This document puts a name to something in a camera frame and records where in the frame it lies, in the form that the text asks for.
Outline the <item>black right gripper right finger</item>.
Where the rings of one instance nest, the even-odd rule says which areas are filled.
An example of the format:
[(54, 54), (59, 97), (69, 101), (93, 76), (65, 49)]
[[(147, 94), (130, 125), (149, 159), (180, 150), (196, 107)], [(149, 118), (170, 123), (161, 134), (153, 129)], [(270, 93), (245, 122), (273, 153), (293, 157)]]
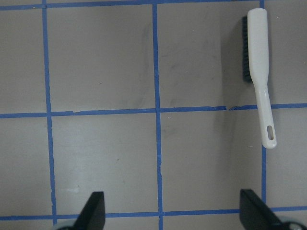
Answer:
[(251, 189), (241, 189), (239, 219), (245, 230), (283, 230), (283, 223)]

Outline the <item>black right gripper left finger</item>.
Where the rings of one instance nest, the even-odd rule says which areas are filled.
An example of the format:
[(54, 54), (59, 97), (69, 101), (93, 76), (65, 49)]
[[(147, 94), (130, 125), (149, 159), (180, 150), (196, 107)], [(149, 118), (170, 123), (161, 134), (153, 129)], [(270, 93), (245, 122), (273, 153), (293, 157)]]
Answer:
[(74, 230), (102, 230), (106, 221), (104, 192), (93, 192), (73, 225)]

